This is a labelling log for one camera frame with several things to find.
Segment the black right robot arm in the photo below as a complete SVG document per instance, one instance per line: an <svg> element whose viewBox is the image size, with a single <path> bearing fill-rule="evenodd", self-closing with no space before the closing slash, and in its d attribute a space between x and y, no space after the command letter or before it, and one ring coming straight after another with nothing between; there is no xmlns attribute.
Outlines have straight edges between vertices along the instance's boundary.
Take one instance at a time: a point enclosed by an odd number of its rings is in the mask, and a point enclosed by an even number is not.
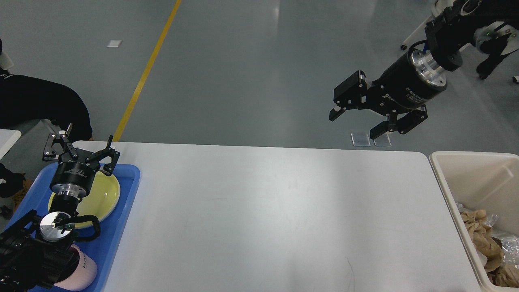
<svg viewBox="0 0 519 292"><path fill-rule="evenodd" d="M455 0L426 23L426 38L411 45L383 74L368 81L361 70L334 89L334 121L348 110L371 110L386 120L369 131L377 139L386 133L406 134L428 117L426 103L447 89L445 71L462 66L461 49L469 44L486 54L476 68L487 78L518 50L517 0Z"/></svg>

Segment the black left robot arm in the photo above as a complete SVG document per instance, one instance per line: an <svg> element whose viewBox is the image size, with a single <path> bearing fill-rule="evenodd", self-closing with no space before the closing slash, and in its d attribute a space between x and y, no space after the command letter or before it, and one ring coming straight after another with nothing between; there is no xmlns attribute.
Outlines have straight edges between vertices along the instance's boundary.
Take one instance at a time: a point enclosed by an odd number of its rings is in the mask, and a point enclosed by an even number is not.
<svg viewBox="0 0 519 292"><path fill-rule="evenodd" d="M97 152L74 147L68 136L69 131L50 134L45 144L42 160L58 164L49 185L54 197L48 214L30 210L1 233L2 292L52 288L80 263L72 244L101 234L98 217L80 216L77 207L90 194L96 173L112 175L120 153L112 148L112 135Z"/></svg>

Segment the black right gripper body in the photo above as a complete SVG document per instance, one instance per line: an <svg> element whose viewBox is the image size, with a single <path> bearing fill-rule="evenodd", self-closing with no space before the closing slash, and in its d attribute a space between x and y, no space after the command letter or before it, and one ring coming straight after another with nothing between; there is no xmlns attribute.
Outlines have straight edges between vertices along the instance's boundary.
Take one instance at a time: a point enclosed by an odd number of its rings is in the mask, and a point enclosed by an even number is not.
<svg viewBox="0 0 519 292"><path fill-rule="evenodd" d="M403 114L422 107L447 85L444 70L432 54L412 49L371 82L365 108L380 115Z"/></svg>

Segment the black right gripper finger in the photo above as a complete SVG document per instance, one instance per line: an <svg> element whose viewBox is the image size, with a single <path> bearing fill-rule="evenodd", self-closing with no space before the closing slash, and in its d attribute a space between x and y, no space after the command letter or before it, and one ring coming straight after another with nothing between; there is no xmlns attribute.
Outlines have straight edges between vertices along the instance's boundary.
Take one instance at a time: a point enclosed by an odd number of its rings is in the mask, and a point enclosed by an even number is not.
<svg viewBox="0 0 519 292"><path fill-rule="evenodd" d="M367 110L367 94L371 84L365 72L357 70L333 91L334 107L329 112L329 120L334 121L347 110Z"/></svg>
<svg viewBox="0 0 519 292"><path fill-rule="evenodd" d="M371 140L375 140L387 132L404 135L428 118L425 105L412 110L397 108L374 110L374 112L386 117L386 120L370 129L369 138Z"/></svg>

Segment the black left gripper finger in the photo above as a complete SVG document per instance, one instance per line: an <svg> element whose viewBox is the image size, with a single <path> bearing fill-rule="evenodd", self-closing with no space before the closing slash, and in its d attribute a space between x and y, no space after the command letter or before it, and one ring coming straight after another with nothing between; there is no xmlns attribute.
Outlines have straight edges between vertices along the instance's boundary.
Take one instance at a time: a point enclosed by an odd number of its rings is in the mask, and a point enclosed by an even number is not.
<svg viewBox="0 0 519 292"><path fill-rule="evenodd" d="M85 157L85 163L87 166L92 168L95 172L102 172L107 177L113 174L120 157L120 152L112 147L113 139L114 136L110 135L104 149L97 152L91 152ZM110 158L110 161L101 166L101 161L105 158Z"/></svg>
<svg viewBox="0 0 519 292"><path fill-rule="evenodd" d="M43 161L73 161L79 163L78 150L69 139L70 131L59 131L47 136L43 150Z"/></svg>

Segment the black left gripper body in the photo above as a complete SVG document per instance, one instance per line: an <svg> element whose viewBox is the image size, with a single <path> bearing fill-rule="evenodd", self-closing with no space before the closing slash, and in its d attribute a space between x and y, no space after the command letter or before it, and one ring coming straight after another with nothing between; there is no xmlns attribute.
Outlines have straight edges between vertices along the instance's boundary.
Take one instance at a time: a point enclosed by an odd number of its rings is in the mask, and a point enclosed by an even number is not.
<svg viewBox="0 0 519 292"><path fill-rule="evenodd" d="M49 185L55 194L65 193L75 198L85 198L90 194L96 173L100 169L98 161L61 161Z"/></svg>

